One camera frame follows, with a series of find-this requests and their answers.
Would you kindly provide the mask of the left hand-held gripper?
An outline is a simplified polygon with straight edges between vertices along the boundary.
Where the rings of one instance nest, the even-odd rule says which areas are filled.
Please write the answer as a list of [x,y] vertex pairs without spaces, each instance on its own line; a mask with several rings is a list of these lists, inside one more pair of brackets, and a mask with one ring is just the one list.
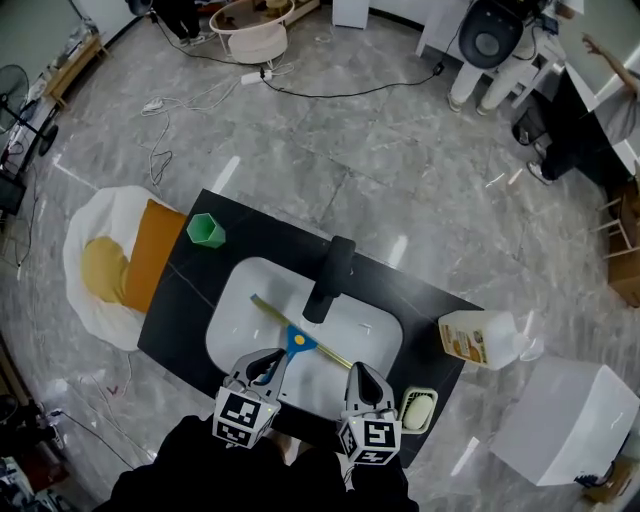
[[288,363],[282,348],[260,349],[239,358],[228,376],[236,381],[217,393],[212,434],[228,445],[251,449],[280,411],[278,400],[266,399],[278,398]]

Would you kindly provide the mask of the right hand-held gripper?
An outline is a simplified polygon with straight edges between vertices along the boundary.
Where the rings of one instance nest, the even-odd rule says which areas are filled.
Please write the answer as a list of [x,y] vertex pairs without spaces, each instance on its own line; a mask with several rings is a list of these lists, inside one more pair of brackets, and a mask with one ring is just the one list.
[[368,406],[382,411],[345,416],[338,437],[351,464],[384,466],[401,447],[393,389],[377,370],[356,362],[348,374],[345,409],[365,411]]

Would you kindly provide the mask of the blue handled squeegee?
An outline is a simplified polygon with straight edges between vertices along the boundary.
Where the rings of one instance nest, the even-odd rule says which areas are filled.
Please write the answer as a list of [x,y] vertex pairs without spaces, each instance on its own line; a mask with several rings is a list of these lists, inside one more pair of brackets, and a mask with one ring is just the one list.
[[257,294],[251,296],[251,301],[258,309],[283,327],[286,335],[288,361],[291,361],[299,353],[316,351],[348,370],[352,368],[353,364],[350,361],[301,330],[296,324]]

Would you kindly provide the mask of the person's left forearm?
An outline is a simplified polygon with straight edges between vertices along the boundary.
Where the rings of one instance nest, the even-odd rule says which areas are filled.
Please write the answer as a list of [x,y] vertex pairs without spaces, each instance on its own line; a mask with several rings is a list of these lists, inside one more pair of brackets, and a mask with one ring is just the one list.
[[184,417],[165,437],[150,468],[163,477],[213,477],[248,471],[270,454],[269,443],[250,450],[227,448],[221,439],[212,435],[212,429],[212,418]]

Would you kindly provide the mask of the person's right forearm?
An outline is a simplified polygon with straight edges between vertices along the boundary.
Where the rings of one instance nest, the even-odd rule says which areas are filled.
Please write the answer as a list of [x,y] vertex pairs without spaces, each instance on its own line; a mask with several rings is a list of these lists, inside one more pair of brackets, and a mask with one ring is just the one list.
[[398,456],[386,465],[355,465],[351,472],[352,489],[346,493],[349,503],[363,507],[401,508],[412,501],[408,481]]

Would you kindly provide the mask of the pale green soap dish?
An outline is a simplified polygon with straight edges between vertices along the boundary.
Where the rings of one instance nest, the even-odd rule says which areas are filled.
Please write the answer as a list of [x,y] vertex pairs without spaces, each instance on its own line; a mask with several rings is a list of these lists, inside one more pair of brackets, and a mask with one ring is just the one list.
[[[411,403],[411,401],[416,397],[416,396],[420,396],[420,395],[430,395],[433,399],[433,409],[432,412],[429,415],[429,418],[427,420],[427,422],[424,424],[424,426],[417,431],[413,431],[413,430],[408,430],[403,426],[403,419],[404,419],[404,415],[405,415],[405,411],[407,409],[407,407],[409,406],[409,404]],[[433,418],[433,415],[435,413],[436,410],[436,405],[438,402],[438,393],[431,388],[419,388],[419,387],[409,387],[405,390],[404,395],[403,395],[403,399],[400,405],[400,409],[398,412],[398,419],[402,424],[402,433],[405,435],[422,435],[424,433],[427,432],[427,430],[429,429],[430,425],[431,425],[431,421]]]

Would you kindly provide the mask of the black faucet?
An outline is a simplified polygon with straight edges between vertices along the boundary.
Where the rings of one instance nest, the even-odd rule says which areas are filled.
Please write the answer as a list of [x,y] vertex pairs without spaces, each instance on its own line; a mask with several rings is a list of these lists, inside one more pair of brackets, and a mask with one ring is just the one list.
[[303,317],[313,324],[322,324],[335,299],[343,292],[351,273],[356,243],[334,236],[320,266],[320,273],[303,309]]

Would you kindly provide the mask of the white pump bottle orange label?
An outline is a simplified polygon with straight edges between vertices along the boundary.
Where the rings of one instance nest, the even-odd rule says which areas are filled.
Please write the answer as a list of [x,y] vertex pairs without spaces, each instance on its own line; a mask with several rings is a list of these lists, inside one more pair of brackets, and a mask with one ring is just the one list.
[[543,354],[544,340],[533,331],[535,320],[531,312],[520,330],[509,311],[458,310],[441,316],[438,328],[448,355],[497,371]]

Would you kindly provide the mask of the green cup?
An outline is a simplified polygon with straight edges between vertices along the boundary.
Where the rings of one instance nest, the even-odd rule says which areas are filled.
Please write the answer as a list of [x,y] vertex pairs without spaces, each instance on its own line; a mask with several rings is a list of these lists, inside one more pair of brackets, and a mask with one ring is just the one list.
[[209,213],[193,215],[186,231],[196,245],[217,249],[226,242],[224,228]]

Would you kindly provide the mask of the yellow cushion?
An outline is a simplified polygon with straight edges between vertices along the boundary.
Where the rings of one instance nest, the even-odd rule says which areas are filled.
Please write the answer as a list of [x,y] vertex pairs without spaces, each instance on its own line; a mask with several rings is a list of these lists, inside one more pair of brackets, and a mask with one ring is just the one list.
[[87,243],[81,258],[81,277],[87,290],[106,303],[123,304],[129,260],[122,247],[102,236]]

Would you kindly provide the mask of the wooden chair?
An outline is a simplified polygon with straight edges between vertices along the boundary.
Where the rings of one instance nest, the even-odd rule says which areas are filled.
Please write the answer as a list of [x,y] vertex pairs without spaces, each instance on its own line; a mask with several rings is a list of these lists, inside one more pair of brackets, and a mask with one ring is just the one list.
[[609,260],[615,257],[631,254],[638,249],[640,245],[637,235],[637,220],[625,195],[621,195],[616,199],[600,206],[596,209],[598,214],[607,213],[610,219],[601,225],[592,229],[592,232],[605,231],[612,241],[615,237],[622,240],[622,247],[619,249],[609,250],[603,257]]

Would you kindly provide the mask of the black mesh waste basket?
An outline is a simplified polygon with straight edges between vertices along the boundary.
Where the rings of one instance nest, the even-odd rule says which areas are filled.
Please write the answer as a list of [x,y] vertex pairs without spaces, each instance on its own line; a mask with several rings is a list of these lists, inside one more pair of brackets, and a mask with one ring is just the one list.
[[511,128],[513,138],[521,146],[531,146],[548,133],[550,107],[533,103],[525,108]]

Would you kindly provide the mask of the round white coffee table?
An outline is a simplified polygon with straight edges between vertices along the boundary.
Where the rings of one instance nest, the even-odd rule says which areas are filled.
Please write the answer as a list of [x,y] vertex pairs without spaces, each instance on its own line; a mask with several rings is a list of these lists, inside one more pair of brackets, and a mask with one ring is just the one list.
[[286,51],[285,22],[294,9],[284,16],[269,18],[265,0],[234,0],[211,16],[209,26],[219,35],[227,56],[241,64],[262,64]]

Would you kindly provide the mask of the wooden bench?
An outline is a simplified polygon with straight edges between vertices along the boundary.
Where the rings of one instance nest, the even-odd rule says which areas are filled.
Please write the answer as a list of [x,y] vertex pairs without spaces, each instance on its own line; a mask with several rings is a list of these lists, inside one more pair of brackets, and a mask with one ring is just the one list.
[[93,34],[87,37],[77,45],[65,63],[52,73],[46,82],[44,95],[53,100],[60,109],[64,109],[67,103],[63,95],[90,62],[100,55],[110,56],[100,35]]

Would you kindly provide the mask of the white desk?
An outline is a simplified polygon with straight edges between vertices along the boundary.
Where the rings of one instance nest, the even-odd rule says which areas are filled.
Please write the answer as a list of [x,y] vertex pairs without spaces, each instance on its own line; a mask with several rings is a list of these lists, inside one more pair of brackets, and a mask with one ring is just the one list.
[[[466,58],[460,49],[459,38],[464,19],[477,1],[426,0],[426,20],[416,55],[421,56],[427,48],[431,48],[464,63]],[[538,38],[538,59],[529,61],[527,70],[511,88],[513,109],[520,107],[550,73],[561,73],[565,64],[566,52],[557,35],[539,27],[535,30],[535,36]]]

